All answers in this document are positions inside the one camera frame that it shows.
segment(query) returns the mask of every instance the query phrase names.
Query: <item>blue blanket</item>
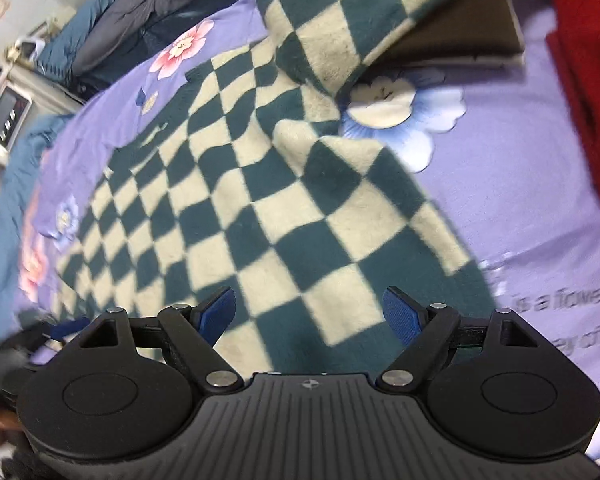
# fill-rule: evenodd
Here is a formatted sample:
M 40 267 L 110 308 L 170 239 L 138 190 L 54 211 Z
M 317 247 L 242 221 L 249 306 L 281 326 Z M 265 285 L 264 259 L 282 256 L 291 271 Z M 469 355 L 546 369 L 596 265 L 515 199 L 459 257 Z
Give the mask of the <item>blue blanket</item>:
M 18 285 L 18 259 L 24 215 L 34 190 L 40 160 L 72 118 L 44 116 L 39 118 L 16 143 L 9 165 L 2 176 L 0 190 L 0 339 L 19 323 L 12 309 Z
M 116 0 L 90 0 L 64 26 L 36 61 L 36 71 L 57 83 L 68 85 L 75 56 L 100 17 Z

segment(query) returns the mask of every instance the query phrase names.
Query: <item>metal pivot screw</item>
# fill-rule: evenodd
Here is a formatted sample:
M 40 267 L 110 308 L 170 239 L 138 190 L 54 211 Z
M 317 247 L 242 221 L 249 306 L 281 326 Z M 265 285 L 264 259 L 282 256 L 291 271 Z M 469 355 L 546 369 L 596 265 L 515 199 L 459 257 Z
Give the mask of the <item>metal pivot screw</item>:
M 217 388 L 225 388 L 238 382 L 238 376 L 229 370 L 218 370 L 206 376 L 206 382 Z
M 389 370 L 382 374 L 382 380 L 390 386 L 406 386 L 413 382 L 413 374 L 407 370 Z

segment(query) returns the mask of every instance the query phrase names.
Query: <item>ribbed grip surface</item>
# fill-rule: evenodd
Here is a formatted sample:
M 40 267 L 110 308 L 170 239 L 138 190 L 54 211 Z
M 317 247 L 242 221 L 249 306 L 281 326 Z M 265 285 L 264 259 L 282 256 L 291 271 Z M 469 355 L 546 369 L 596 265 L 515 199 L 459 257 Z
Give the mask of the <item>ribbed grip surface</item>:
M 207 399 L 183 433 L 145 457 L 102 465 L 43 459 L 72 480 L 589 480 L 599 474 L 583 455 L 537 465 L 475 456 L 438 434 L 413 397 L 382 394 L 362 375 L 257 375 L 238 394 Z

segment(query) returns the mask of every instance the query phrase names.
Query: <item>pink flower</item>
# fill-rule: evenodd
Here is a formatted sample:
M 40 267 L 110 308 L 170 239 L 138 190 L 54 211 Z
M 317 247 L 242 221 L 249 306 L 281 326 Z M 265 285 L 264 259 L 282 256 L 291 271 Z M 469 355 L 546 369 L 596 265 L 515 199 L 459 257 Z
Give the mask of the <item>pink flower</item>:
M 32 303 L 38 302 L 38 285 L 43 282 L 49 262 L 45 254 L 45 239 L 38 234 L 31 248 L 22 248 L 22 270 L 20 288 Z
M 214 28 L 214 22 L 211 20 L 202 20 L 195 27 L 190 28 L 174 41 L 169 48 L 158 54 L 149 72 L 160 70 L 158 79 L 171 77 L 185 59 L 194 57 L 200 52 L 206 41 L 205 36 L 212 28 Z

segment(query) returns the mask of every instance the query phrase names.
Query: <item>green and white checkered fabric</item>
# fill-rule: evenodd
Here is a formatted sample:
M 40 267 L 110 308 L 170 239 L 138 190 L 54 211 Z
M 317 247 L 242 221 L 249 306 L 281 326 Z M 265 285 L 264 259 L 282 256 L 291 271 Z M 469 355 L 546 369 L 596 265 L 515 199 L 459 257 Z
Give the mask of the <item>green and white checkered fabric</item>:
M 153 316 L 230 285 L 217 348 L 245 375 L 382 369 L 390 285 L 487 315 L 475 262 L 396 158 L 337 136 L 336 97 L 441 1 L 258 0 L 270 36 L 192 70 L 112 158 L 56 314 Z

